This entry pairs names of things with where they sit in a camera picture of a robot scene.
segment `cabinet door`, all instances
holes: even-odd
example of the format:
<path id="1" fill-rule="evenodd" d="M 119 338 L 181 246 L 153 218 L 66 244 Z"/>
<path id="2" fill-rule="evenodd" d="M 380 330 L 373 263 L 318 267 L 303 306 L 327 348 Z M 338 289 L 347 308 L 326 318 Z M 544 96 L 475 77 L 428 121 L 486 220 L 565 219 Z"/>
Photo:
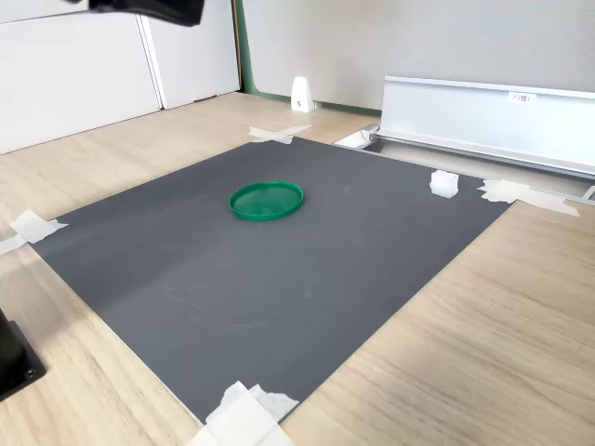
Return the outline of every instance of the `cabinet door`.
<path id="1" fill-rule="evenodd" d="M 64 0 L 2 0 L 0 1 L 0 23 L 84 11 L 88 7 L 88 0 L 78 4 Z"/>
<path id="2" fill-rule="evenodd" d="M 0 25 L 0 153 L 159 110 L 137 18 Z"/>
<path id="3" fill-rule="evenodd" d="M 142 18 L 166 109 L 240 89 L 231 0 L 205 2 L 201 24 Z"/>

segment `masking tape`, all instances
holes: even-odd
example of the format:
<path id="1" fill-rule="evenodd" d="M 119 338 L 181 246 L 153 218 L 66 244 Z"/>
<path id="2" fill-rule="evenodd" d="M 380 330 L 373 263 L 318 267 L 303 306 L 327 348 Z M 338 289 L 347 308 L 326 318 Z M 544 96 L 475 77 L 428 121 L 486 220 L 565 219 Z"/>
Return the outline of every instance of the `masking tape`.
<path id="1" fill-rule="evenodd" d="M 45 221 L 31 209 L 20 214 L 10 227 L 17 235 L 0 242 L 0 255 L 13 251 L 25 243 L 37 243 L 57 230 L 67 227 L 58 220 Z"/>
<path id="2" fill-rule="evenodd" d="M 291 144 L 291 141 L 293 140 L 294 135 L 296 133 L 299 133 L 310 127 L 311 125 L 303 125 L 301 127 L 289 127 L 285 130 L 280 130 L 279 132 L 269 132 L 268 130 L 262 130 L 261 128 L 250 127 L 248 135 L 257 137 L 257 139 L 255 139 L 252 142 L 277 141 L 282 142 L 284 144 Z"/>
<path id="3" fill-rule="evenodd" d="M 225 390 L 219 407 L 187 446 L 293 446 L 278 422 L 297 404 L 258 385 L 248 391 L 238 381 Z"/>
<path id="4" fill-rule="evenodd" d="M 578 211 L 564 202 L 563 197 L 557 197 L 545 192 L 532 190 L 525 184 L 513 183 L 511 181 L 495 181 L 486 179 L 484 185 L 478 188 L 485 192 L 482 198 L 490 202 L 513 203 L 516 200 L 531 204 L 533 206 L 560 212 L 569 216 L 580 216 Z"/>

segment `white label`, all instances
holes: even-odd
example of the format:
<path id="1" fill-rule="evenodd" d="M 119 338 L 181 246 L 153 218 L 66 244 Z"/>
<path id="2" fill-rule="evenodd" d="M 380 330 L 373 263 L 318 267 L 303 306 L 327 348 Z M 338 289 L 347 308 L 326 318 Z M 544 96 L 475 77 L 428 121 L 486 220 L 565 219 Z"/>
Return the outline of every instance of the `white label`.
<path id="1" fill-rule="evenodd" d="M 511 91 L 509 93 L 509 102 L 514 102 L 515 104 L 533 104 L 537 100 L 537 95 L 532 95 L 529 93 L 514 93 Z"/>

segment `small white block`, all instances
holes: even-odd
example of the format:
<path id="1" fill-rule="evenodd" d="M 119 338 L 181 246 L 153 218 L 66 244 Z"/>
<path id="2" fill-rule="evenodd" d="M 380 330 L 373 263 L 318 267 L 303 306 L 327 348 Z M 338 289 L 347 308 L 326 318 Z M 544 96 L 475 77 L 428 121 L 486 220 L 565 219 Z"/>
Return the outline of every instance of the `small white block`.
<path id="1" fill-rule="evenodd" d="M 431 193 L 444 198 L 453 198 L 458 194 L 458 175 L 437 170 L 431 174 Z"/>
<path id="2" fill-rule="evenodd" d="M 314 101 L 310 94 L 308 79 L 297 77 L 291 90 L 291 110 L 294 112 L 312 112 L 315 110 Z"/>

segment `green trim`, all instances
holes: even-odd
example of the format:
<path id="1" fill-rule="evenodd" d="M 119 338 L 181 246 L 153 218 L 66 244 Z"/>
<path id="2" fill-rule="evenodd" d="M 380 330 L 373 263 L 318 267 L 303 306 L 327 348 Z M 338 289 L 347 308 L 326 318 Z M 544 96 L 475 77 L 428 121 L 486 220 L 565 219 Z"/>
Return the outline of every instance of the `green trim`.
<path id="1" fill-rule="evenodd" d="M 250 59 L 250 48 L 248 46 L 248 34 L 245 28 L 244 1 L 235 0 L 236 15 L 238 19 L 238 40 L 240 44 L 240 62 L 242 64 L 242 81 L 244 92 L 249 95 L 261 96 L 263 98 L 279 99 L 289 102 L 288 96 L 272 95 L 263 93 L 257 89 L 254 84 L 254 75 L 252 73 L 252 62 Z M 367 114 L 370 116 L 380 116 L 380 110 L 363 109 L 360 107 L 350 107 L 347 105 L 331 104 L 323 102 L 323 108 L 339 110 L 341 112 L 351 112 Z"/>

